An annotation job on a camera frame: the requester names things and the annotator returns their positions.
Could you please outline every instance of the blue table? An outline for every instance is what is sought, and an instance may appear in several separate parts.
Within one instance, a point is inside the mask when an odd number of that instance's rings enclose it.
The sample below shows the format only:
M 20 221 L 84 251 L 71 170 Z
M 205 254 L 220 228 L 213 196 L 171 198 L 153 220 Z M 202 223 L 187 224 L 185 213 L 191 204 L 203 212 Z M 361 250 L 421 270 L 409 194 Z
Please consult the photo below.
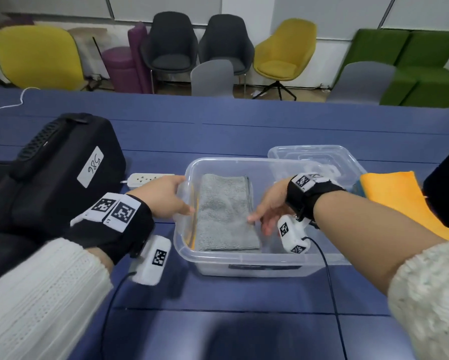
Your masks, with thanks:
M 20 90 L 0 89 L 0 106 Z M 129 173 L 183 174 L 199 157 L 265 157 L 277 145 L 342 145 L 368 172 L 425 179 L 449 154 L 449 109 L 29 90 L 0 110 L 0 160 L 64 112 L 112 121 Z M 156 224 L 172 238 L 174 225 Z M 125 275 L 125 258 L 112 274 Z M 349 359 L 413 359 L 386 298 L 351 266 L 332 267 Z M 109 298 L 73 360 L 98 359 Z M 175 251 L 156 287 L 127 282 L 106 333 L 107 359 L 342 359 L 326 272 L 306 278 L 206 277 Z

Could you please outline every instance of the gray towel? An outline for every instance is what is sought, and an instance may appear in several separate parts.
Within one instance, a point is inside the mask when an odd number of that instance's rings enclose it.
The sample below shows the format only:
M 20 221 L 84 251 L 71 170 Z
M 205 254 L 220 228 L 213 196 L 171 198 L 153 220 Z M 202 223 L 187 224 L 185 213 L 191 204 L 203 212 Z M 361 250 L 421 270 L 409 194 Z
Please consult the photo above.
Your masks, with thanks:
M 252 211 L 246 176 L 205 174 L 199 188 L 195 250 L 256 250 L 260 239 L 246 218 Z

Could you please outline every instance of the white power strip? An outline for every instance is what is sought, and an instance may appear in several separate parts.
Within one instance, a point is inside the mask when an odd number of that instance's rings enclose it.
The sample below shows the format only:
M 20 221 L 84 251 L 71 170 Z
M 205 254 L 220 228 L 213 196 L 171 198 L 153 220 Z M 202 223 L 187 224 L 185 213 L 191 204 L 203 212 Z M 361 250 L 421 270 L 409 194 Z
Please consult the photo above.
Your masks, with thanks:
M 174 174 L 133 173 L 132 175 L 129 176 L 128 180 L 126 181 L 126 184 L 130 188 L 138 188 L 162 176 L 174 176 Z

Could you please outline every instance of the knit sleeve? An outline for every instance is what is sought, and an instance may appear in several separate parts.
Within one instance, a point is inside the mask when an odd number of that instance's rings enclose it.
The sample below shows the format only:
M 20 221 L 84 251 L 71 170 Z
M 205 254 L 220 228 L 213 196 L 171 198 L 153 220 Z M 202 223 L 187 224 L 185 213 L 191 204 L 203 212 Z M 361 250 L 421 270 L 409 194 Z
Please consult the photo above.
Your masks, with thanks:
M 449 360 L 449 242 L 407 260 L 388 291 L 389 309 L 419 360 Z
M 0 360 L 66 359 L 111 288 L 95 255 L 49 242 L 0 278 Z

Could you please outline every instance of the hand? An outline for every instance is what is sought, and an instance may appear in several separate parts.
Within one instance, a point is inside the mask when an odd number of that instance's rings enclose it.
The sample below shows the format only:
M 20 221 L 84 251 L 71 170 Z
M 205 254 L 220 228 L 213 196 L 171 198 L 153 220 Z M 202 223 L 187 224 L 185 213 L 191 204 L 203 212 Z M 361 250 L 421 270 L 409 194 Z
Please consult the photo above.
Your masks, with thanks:
M 292 178 L 283 179 L 269 188 L 256 211 L 248 216 L 250 223 L 261 220 L 261 231 L 266 236 L 273 233 L 281 216 L 294 215 L 293 210 L 285 204 L 288 183 Z
M 191 215 L 194 209 L 176 196 L 183 175 L 164 175 L 126 194 L 135 196 L 148 205 L 156 218 L 170 218 L 174 214 Z

